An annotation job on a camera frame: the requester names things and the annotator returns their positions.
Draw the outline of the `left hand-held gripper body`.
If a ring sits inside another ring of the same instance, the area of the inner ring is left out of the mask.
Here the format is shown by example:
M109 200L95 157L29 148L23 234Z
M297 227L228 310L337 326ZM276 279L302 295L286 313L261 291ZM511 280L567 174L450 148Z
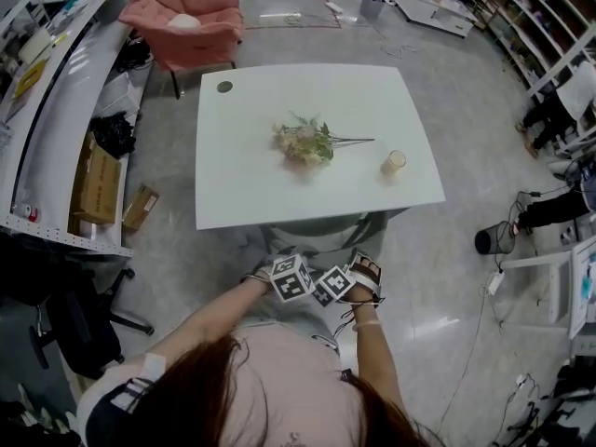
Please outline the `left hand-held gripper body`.
M299 253L265 259L241 280L247 278L269 285L282 303L297 301L315 289L306 262Z

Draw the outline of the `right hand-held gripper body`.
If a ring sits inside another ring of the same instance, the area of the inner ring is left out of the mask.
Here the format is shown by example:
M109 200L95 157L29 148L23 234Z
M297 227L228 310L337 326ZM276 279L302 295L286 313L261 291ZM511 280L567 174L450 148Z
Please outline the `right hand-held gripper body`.
M315 298L322 306L331 302L344 305L379 305L384 298L382 291L382 268L379 275L361 264L362 258L368 258L379 265L368 253L352 250L351 258L343 267L333 266L315 283ZM366 296L363 300L352 300L350 293L354 288L362 289Z

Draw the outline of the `grey office chair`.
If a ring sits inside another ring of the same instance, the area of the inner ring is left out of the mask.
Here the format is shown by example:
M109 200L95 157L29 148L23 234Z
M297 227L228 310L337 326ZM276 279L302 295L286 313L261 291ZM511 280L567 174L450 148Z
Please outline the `grey office chair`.
M298 251L308 266L324 270L346 264L354 251L379 256L388 222L400 210L383 210L259 226L272 255Z

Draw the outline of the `person's left forearm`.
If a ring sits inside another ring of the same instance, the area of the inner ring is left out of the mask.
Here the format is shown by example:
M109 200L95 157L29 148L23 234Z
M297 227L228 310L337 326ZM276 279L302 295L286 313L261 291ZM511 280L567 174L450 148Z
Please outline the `person's left forearm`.
M149 349L163 356L168 365L197 345L211 343L229 334L248 310L269 291L269 285L247 278L235 288L199 308L179 327Z

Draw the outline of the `white desk table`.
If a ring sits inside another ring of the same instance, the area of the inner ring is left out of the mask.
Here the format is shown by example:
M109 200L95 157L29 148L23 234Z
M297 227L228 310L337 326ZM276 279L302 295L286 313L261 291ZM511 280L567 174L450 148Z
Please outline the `white desk table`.
M335 150L302 173L272 146L290 111L326 121L342 137L374 142ZM384 177L387 155L406 166ZM435 158L413 99L394 67L285 64L204 75L196 123L198 229L283 223L442 202Z

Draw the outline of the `black office chair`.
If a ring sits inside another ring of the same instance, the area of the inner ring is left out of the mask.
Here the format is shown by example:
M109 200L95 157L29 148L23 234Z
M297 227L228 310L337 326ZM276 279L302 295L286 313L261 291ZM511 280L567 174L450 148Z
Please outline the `black office chair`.
M76 374L97 380L110 362L124 362L114 324L154 334L152 325L124 318L112 311L112 304L126 278L135 278L133 269L120 270L112 285L96 290L95 273L82 270L66 279L65 285L37 306L35 324L28 334L42 368L49 363L44 348L57 343L67 366Z

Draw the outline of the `person's grey trousers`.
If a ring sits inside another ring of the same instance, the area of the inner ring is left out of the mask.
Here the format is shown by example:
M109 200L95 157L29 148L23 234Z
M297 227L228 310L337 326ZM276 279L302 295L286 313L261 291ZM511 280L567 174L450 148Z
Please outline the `person's grey trousers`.
M251 307L238 323L238 328L269 324L284 326L305 338L312 339L331 349L340 357L340 346L328 324L307 301L283 304L275 294L268 293Z

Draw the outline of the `flower bouquet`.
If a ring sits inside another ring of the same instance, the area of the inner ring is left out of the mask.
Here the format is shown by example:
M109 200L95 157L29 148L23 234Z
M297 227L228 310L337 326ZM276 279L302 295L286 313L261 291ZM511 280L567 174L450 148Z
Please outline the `flower bouquet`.
M299 169L314 169L328 165L337 148L350 144L374 142L370 137L342 137L330 130L326 121L317 116L304 117L290 111L290 124L274 123L271 127L272 146L284 160Z

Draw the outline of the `black mesh waste bin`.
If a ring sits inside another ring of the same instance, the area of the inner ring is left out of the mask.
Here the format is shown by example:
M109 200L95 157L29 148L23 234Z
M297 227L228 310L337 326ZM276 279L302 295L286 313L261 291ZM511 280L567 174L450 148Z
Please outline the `black mesh waste bin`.
M507 221L480 230L474 238L475 249L480 255L509 254L514 245L515 236Z

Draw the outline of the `black white-striped garment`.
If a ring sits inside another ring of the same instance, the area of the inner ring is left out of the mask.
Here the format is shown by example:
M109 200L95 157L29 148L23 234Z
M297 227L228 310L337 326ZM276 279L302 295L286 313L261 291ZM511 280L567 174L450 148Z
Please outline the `black white-striped garment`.
M117 430L166 368L164 356L147 353L140 363L107 369L84 392L77 406L78 432L84 446L111 447Z

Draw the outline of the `black plastic bag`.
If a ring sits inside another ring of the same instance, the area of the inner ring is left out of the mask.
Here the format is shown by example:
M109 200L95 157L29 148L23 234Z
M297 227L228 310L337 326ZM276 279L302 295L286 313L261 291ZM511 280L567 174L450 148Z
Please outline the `black plastic bag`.
M125 112L92 118L89 131L93 133L97 144L116 159L135 150L133 126L127 121Z

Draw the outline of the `red can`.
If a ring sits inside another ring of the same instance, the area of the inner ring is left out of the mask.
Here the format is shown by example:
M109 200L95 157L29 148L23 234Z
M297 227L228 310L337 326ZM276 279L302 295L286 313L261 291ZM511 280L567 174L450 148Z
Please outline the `red can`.
M39 209L28 203L15 203L11 211L13 214L31 223L36 223L39 219Z

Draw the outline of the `white metal shelving rack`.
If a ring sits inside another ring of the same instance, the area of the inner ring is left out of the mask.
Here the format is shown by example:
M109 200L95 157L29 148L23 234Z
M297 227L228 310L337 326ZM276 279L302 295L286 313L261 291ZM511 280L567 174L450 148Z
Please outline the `white metal shelving rack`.
M47 60L40 79L13 100L31 67L16 73L0 103L0 233L38 238L50 245L93 255L129 258L123 243L124 194L129 159L121 172L115 223L76 221L70 214L76 168L102 88L119 73L115 63L132 35L117 15L126 0L90 0L38 59ZM152 63L127 69L139 106ZM15 203L39 209L36 223L12 213Z

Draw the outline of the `white open shelf unit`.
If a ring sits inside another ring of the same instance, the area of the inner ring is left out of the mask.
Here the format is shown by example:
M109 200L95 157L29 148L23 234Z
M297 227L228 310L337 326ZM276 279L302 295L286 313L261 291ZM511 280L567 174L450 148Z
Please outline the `white open shelf unit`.
M491 0L489 29L537 98L596 64L596 0Z

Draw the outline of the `yellow box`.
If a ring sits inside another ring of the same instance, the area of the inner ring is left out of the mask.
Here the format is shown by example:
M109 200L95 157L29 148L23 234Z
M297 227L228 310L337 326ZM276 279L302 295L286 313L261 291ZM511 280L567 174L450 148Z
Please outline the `yellow box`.
M47 60L41 60L37 62L35 65L31 66L20 78L12 99L18 99L22 94L27 92L31 86L33 86L41 77L41 74L44 72L45 66L47 64Z

